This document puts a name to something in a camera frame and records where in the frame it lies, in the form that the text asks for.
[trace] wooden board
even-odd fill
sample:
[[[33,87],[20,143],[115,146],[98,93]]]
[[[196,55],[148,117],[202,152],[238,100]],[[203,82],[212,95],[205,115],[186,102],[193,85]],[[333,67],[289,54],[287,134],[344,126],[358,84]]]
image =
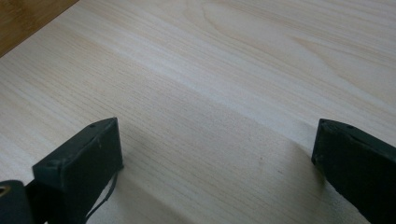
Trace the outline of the wooden board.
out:
[[[0,59],[0,179],[118,117],[91,223],[367,223],[310,161],[318,119],[396,146],[392,1],[82,0]]]
[[[0,0],[0,57],[77,0]]]

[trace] wooden table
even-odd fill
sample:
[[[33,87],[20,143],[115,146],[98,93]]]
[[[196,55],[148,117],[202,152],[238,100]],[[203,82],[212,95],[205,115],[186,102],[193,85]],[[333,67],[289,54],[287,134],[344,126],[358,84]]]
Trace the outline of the wooden table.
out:
[[[365,223],[310,161],[318,119],[396,146],[394,1],[81,0],[0,59],[0,179],[118,117],[91,223]]]

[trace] light wood surface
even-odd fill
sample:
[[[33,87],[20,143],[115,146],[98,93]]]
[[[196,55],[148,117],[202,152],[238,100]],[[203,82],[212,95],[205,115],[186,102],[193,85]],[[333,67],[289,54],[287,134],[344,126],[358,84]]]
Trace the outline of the light wood surface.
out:
[[[0,0],[0,57],[77,0]]]
[[[91,223],[366,223],[310,161],[318,119],[396,146],[394,1],[81,0],[0,59],[0,179],[118,117]]]

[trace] wood grain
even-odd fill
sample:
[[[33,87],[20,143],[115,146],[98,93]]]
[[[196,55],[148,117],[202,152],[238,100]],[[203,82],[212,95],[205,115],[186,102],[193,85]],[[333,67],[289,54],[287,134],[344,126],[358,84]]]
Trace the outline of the wood grain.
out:
[[[0,57],[77,0],[0,0]]]
[[[367,223],[314,168],[318,119],[396,146],[393,1],[82,0],[0,59],[0,179],[118,117],[91,223]]]

